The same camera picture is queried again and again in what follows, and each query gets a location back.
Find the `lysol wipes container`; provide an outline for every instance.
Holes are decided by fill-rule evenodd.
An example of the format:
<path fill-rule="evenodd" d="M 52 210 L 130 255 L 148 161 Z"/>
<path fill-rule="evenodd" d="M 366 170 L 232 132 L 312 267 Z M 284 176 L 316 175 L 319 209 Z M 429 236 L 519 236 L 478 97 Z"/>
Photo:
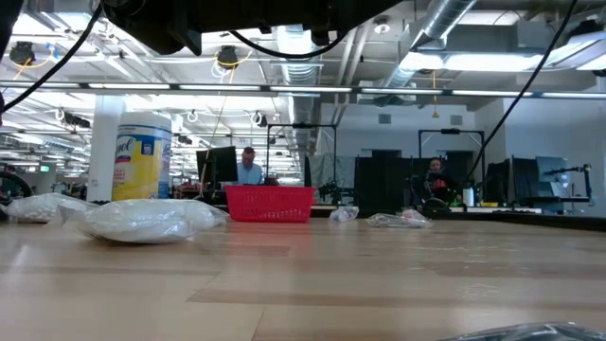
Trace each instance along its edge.
<path fill-rule="evenodd" d="M 169 197 L 171 121 L 154 113 L 125 113 L 117 127 L 112 200 Z"/>

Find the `clear plastic bag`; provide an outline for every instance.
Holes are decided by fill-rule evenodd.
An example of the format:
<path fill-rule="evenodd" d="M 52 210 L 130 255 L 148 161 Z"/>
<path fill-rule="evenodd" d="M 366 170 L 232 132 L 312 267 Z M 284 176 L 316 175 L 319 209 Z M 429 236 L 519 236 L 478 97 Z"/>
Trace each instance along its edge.
<path fill-rule="evenodd" d="M 224 224 L 227 213 L 196 200 L 137 199 L 86 212 L 60 208 L 63 226 L 119 242 L 177 242 Z"/>
<path fill-rule="evenodd" d="M 357 206 L 339 207 L 330 213 L 329 220 L 337 223 L 349 222 L 356 219 L 358 212 L 360 209 Z"/>
<path fill-rule="evenodd" d="M 378 213 L 366 219 L 366 222 L 375 227 L 431 227 L 431 222 L 414 209 L 407 209 L 401 215 Z"/>
<path fill-rule="evenodd" d="M 576 341 L 606 340 L 604 332 L 572 322 L 534 323 L 474 332 L 442 341 Z"/>
<path fill-rule="evenodd" d="M 57 213 L 59 206 L 69 207 L 76 211 L 85 211 L 97 207 L 96 204 L 87 203 L 67 195 L 47 193 L 15 199 L 8 206 L 0 206 L 0 209 L 11 217 L 48 223 Z"/>

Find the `red basket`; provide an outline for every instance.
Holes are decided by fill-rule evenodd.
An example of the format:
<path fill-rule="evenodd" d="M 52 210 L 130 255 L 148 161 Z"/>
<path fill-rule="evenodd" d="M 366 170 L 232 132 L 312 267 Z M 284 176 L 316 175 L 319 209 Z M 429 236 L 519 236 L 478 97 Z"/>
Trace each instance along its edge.
<path fill-rule="evenodd" d="M 229 216 L 237 222 L 306 223 L 315 188 L 226 186 Z"/>

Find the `person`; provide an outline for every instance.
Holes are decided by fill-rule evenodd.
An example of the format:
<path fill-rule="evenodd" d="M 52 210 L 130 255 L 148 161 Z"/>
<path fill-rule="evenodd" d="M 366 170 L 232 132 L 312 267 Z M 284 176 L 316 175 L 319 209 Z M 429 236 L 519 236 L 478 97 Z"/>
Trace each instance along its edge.
<path fill-rule="evenodd" d="M 237 185 L 261 185 L 263 183 L 263 170 L 254 163 L 255 150 L 252 147 L 244 148 L 241 162 L 238 163 Z"/>
<path fill-rule="evenodd" d="M 4 171 L 9 174 L 15 174 L 17 169 L 14 166 L 8 165 L 4 167 Z M 0 191 L 5 197 L 15 197 L 19 196 L 19 185 L 17 185 L 14 181 L 9 179 L 2 180 L 2 186 L 0 187 Z"/>
<path fill-rule="evenodd" d="M 429 182 L 429 188 L 434 194 L 434 197 L 447 202 L 452 198 L 450 194 L 450 188 L 456 188 L 456 182 L 450 176 L 442 174 L 444 170 L 444 164 L 442 159 L 439 157 L 433 157 L 429 161 L 429 170 L 427 171 L 427 181 Z M 456 200 L 460 201 L 461 196 L 456 195 Z"/>

